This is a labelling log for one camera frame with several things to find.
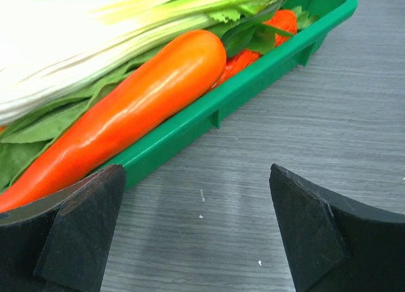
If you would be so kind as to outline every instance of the green plastic tray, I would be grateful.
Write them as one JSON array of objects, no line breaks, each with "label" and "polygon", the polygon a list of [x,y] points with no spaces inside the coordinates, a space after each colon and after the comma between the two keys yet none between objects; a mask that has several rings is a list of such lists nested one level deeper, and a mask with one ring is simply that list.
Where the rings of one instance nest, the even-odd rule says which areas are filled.
[{"label": "green plastic tray", "polygon": [[224,118],[298,64],[305,66],[329,31],[351,17],[357,5],[357,0],[288,0],[283,8],[302,6],[321,18],[103,166],[122,164],[127,172],[126,190],[133,187],[212,127],[219,128]]}]

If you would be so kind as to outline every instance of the orange vegetable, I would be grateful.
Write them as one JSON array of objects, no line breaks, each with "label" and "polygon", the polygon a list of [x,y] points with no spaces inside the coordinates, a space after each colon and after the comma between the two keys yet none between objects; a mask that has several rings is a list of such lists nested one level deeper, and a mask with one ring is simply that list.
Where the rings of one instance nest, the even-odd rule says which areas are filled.
[{"label": "orange vegetable", "polygon": [[[265,24],[293,33],[294,35],[298,32],[297,16],[293,11],[289,9],[278,10],[274,14],[273,18],[269,21],[266,21]],[[279,34],[276,34],[275,47],[278,47],[280,44],[283,44],[289,39],[290,37],[283,37]],[[228,59],[225,71],[223,72],[221,78],[213,85],[213,88],[221,85],[229,78],[235,76],[237,73],[258,60],[260,57],[260,53],[244,49],[238,55]]]},{"label": "orange vegetable", "polygon": [[0,195],[0,212],[66,188],[173,116],[216,82],[227,61],[221,40],[187,32],[86,112]]}]

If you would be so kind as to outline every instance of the gray table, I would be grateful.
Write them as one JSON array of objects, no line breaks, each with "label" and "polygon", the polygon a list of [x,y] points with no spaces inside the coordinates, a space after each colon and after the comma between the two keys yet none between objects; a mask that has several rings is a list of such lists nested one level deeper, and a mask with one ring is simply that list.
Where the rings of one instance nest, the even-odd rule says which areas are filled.
[{"label": "gray table", "polygon": [[125,194],[102,291],[294,291],[274,162],[404,213],[404,17],[404,0],[359,0],[306,68]]}]

